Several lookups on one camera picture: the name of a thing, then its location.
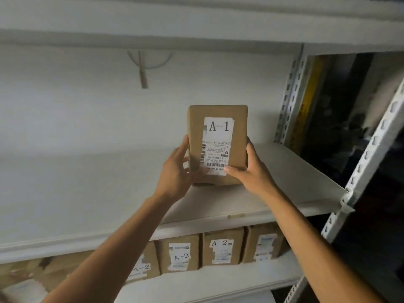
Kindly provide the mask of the person's right hand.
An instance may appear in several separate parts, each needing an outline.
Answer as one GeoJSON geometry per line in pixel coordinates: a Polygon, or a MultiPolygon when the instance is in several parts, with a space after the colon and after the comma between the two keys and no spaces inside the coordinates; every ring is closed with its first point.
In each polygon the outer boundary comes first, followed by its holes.
{"type": "Polygon", "coordinates": [[[266,165],[261,161],[258,156],[254,145],[247,138],[246,144],[247,154],[247,169],[250,172],[250,180],[243,184],[245,188],[254,195],[260,197],[262,200],[269,200],[276,197],[280,190],[274,182],[266,165]]]}

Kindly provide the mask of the white metal shelf board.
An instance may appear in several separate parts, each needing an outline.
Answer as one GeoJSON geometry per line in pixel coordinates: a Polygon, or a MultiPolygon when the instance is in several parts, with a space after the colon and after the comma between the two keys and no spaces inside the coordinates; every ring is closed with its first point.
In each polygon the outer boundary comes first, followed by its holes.
{"type": "MultiPolygon", "coordinates": [[[[96,249],[154,192],[170,152],[0,157],[0,264],[96,249]]],[[[152,240],[274,220],[242,185],[197,186],[152,240]]]]}
{"type": "Polygon", "coordinates": [[[291,286],[302,276],[292,251],[274,260],[206,266],[125,285],[114,303],[214,303],[291,286]]]}
{"type": "Polygon", "coordinates": [[[308,54],[404,50],[404,1],[0,0],[0,44],[308,54]]]}

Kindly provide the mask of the person's left forearm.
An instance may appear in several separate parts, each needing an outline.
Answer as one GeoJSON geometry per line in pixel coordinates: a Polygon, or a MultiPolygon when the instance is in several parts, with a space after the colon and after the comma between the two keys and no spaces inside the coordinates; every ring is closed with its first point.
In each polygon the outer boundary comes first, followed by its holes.
{"type": "Polygon", "coordinates": [[[113,303],[177,195],[154,193],[41,303],[113,303]]]}

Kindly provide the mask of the tall labelled cardboard box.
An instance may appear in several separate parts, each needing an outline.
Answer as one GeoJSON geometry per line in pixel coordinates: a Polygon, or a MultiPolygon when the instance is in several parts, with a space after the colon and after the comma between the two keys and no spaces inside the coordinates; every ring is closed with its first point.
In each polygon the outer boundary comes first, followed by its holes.
{"type": "Polygon", "coordinates": [[[241,182],[226,166],[246,170],[247,105],[192,105],[187,111],[189,168],[209,168],[195,186],[233,186],[241,182]]]}

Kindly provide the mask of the blurred brown cardboard box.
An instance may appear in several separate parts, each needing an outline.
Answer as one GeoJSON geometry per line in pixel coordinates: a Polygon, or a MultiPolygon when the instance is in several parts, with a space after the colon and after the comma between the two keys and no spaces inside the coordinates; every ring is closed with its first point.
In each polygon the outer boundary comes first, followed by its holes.
{"type": "Polygon", "coordinates": [[[93,250],[88,250],[0,264],[0,290],[26,280],[35,280],[50,292],[92,253],[93,250]]]}

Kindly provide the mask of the small labelled cardboard box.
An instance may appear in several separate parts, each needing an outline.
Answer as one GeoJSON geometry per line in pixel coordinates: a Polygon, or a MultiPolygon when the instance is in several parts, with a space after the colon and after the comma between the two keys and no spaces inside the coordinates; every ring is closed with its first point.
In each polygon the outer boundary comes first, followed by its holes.
{"type": "Polygon", "coordinates": [[[246,227],[242,263],[273,260],[282,253],[285,236],[276,222],[246,227]]]}
{"type": "Polygon", "coordinates": [[[244,227],[202,233],[201,266],[238,265],[244,238],[244,227]]]}
{"type": "Polygon", "coordinates": [[[161,274],[199,270],[200,234],[158,240],[156,252],[161,274]]]}
{"type": "Polygon", "coordinates": [[[157,250],[154,241],[148,242],[130,275],[125,281],[125,285],[137,281],[156,278],[161,275],[157,250]]]}

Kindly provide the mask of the white perforated shelf upright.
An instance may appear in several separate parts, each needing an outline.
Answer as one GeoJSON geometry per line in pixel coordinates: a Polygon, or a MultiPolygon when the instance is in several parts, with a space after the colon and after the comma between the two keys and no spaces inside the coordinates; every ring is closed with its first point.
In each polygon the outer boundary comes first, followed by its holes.
{"type": "Polygon", "coordinates": [[[307,57],[304,56],[305,44],[300,45],[299,53],[292,58],[285,89],[282,94],[280,111],[275,127],[274,142],[285,144],[292,121],[295,101],[299,92],[307,57]]]}
{"type": "Polygon", "coordinates": [[[321,236],[330,244],[336,239],[349,215],[354,212],[355,204],[361,198],[386,153],[404,127],[404,77],[394,90],[390,103],[345,187],[340,187],[323,173],[320,173],[320,178],[326,180],[324,183],[319,179],[314,179],[313,184],[307,185],[310,192],[325,192],[326,197],[322,197],[320,200],[328,199],[332,206],[331,214],[321,230],[321,236]]]}

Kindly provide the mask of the person's left hand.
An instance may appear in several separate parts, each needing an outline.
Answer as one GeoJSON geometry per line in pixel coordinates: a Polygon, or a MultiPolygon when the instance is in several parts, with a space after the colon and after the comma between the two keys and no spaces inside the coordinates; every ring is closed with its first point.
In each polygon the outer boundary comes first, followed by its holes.
{"type": "Polygon", "coordinates": [[[185,135],[181,145],[175,148],[162,166],[157,187],[153,194],[154,199],[174,204],[185,196],[193,184],[188,183],[188,172],[184,167],[189,161],[186,152],[189,147],[189,137],[185,135]]]}

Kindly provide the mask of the person's right forearm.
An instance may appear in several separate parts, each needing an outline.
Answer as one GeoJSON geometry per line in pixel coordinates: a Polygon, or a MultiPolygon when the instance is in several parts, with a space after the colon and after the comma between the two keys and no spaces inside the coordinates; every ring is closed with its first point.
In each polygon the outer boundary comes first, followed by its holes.
{"type": "Polygon", "coordinates": [[[289,199],[265,189],[262,199],[292,248],[320,303],[386,303],[334,251],[289,199]]]}

